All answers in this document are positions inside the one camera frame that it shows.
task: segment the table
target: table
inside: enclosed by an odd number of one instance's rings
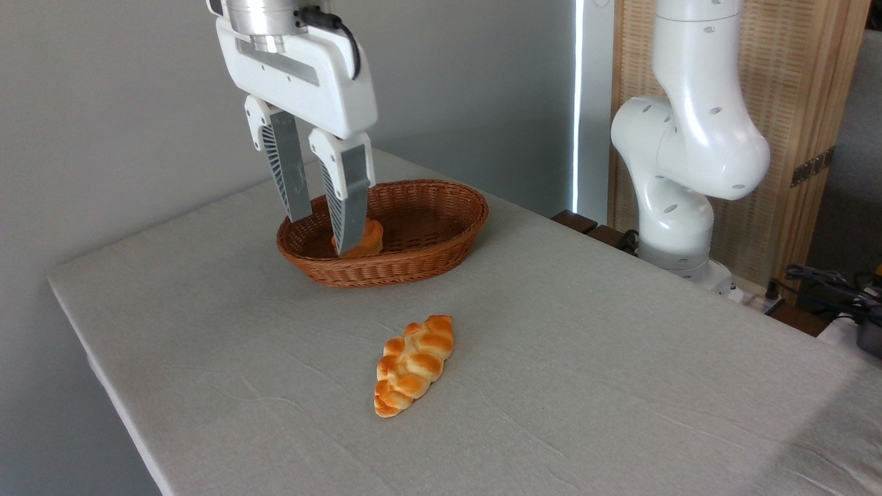
[[[423,282],[308,280],[271,183],[49,280],[165,494],[882,493],[879,369],[487,199],[471,255]],[[384,342],[432,313],[444,374],[377,417]]]
[[[852,355],[865,360],[879,368],[882,368],[882,358],[875,357],[857,346],[858,325],[851,319],[840,316],[830,322],[824,331],[818,334],[818,340],[833,346],[839,346]]]

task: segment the wicker basket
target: wicker basket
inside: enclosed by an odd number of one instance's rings
[[[421,179],[378,184],[368,193],[368,216],[383,224],[378,255],[339,259],[327,199],[313,214],[279,226],[276,244],[313,281],[336,288],[414,282],[443,274],[468,255],[487,220],[487,200],[463,184]]]

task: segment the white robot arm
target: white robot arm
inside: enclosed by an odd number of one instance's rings
[[[340,253],[361,242],[367,191],[376,183],[370,139],[377,121],[370,68],[327,0],[206,0],[233,82],[249,95],[251,141],[266,151],[288,217],[311,214],[295,117],[312,124]]]
[[[722,294],[731,274],[708,258],[714,212],[704,195],[741,199],[769,164],[738,82],[743,8],[744,0],[657,0],[653,72],[667,98],[630,99],[611,133],[637,193],[638,255]]]

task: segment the black cable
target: black cable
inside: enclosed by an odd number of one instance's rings
[[[861,305],[859,305],[859,304],[849,304],[848,302],[838,302],[838,303],[836,303],[836,304],[842,304],[842,305],[845,305],[845,306],[847,306],[847,307],[853,308],[853,309],[855,309],[855,310],[861,310],[861,309],[863,309],[863,307],[862,307]],[[820,310],[812,310],[812,311],[809,312],[809,313],[812,314],[812,315],[818,315],[818,316],[821,316],[821,315],[824,315],[825,313],[840,313],[840,312],[839,312],[838,310],[834,309],[834,308],[822,308],[822,309],[820,309]]]
[[[358,43],[355,42],[355,36],[352,34],[352,31],[349,31],[349,28],[342,21],[338,22],[336,26],[343,33],[346,33],[349,44],[352,45],[352,58],[355,60],[355,72],[352,75],[352,79],[355,80],[362,71],[362,54],[358,51]]]
[[[778,284],[778,287],[780,287],[780,288],[784,288],[784,289],[786,289],[787,291],[789,291],[789,292],[791,292],[791,293],[793,293],[793,294],[795,294],[795,295],[797,295],[797,296],[799,296],[799,297],[803,297],[803,298],[805,298],[805,299],[807,299],[807,300],[809,300],[809,301],[811,301],[811,302],[813,302],[813,303],[815,303],[815,304],[820,304],[820,305],[826,306],[827,308],[830,308],[830,309],[833,309],[833,310],[837,310],[837,311],[839,311],[840,313],[847,313],[847,314],[849,314],[849,315],[851,315],[851,316],[853,316],[853,317],[859,317],[859,318],[861,318],[862,321],[863,321],[864,319],[870,318],[872,321],[875,322],[875,320],[874,320],[874,316],[871,314],[871,312],[860,312],[860,311],[858,311],[854,306],[845,306],[845,305],[841,305],[841,304],[835,304],[835,303],[827,302],[827,301],[824,301],[824,300],[819,300],[819,299],[813,297],[812,295],[809,295],[809,294],[803,293],[803,292],[800,291],[799,289],[793,289],[793,288],[789,287],[787,284],[784,284],[784,283],[781,282],[781,281],[778,281],[778,280],[776,280],[776,279],[774,279],[773,281],[774,281],[776,284]]]
[[[346,37],[349,39],[349,44],[352,46],[352,58],[355,66],[352,79],[355,80],[355,78],[357,78],[362,72],[362,54],[358,49],[358,43],[355,41],[355,36],[352,34],[352,31],[349,31],[349,28],[343,24],[342,19],[333,14],[322,12],[317,6],[314,9],[296,11],[294,12],[294,15],[307,26],[320,27],[328,31],[336,31],[339,29],[346,34]]]
[[[618,242],[618,246],[616,248],[618,250],[624,250],[625,248],[631,250],[632,252],[637,251],[637,246],[639,243],[640,233],[637,232],[636,229],[628,229],[622,235],[622,239]]]
[[[879,297],[864,291],[863,289],[859,289],[858,287],[852,286],[845,280],[844,277],[838,272],[834,272],[832,270],[817,270],[813,267],[802,266],[799,264],[790,264],[785,269],[785,278],[788,280],[802,280],[814,282],[817,284],[833,291],[839,293],[849,299],[860,299],[860,300],[875,300],[880,303],[882,301],[879,300]]]

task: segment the bread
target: bread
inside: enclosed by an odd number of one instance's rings
[[[452,323],[447,315],[432,315],[422,324],[408,324],[385,344],[374,387],[377,415],[395,417],[441,377],[444,361],[453,352]]]
[[[336,237],[331,236],[331,244],[336,251]],[[352,250],[342,253],[340,258],[352,259],[355,257],[367,257],[370,255],[376,255],[381,251],[383,251],[383,224],[368,218],[364,221],[364,235],[362,236],[362,242]]]

